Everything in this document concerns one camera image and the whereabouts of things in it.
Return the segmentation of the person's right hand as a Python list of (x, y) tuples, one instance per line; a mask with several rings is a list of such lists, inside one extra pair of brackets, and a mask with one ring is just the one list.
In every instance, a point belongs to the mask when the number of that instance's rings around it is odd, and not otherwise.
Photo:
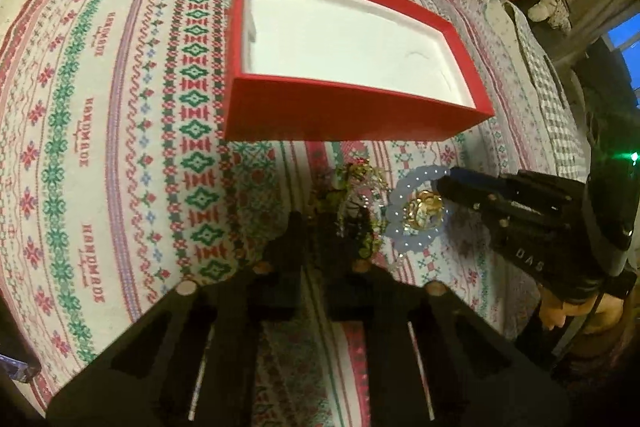
[(639, 272), (631, 270), (636, 277), (634, 289), (625, 298), (604, 294), (599, 303), (597, 297), (592, 296), (584, 303), (569, 303), (556, 297), (550, 289), (537, 284), (540, 297), (538, 317), (545, 332), (562, 329), (568, 319), (586, 317), (593, 312), (590, 319), (585, 321), (582, 332), (586, 335), (602, 334), (612, 331), (618, 325), (625, 326), (625, 332), (632, 338), (639, 336), (639, 305), (636, 290), (639, 288)]

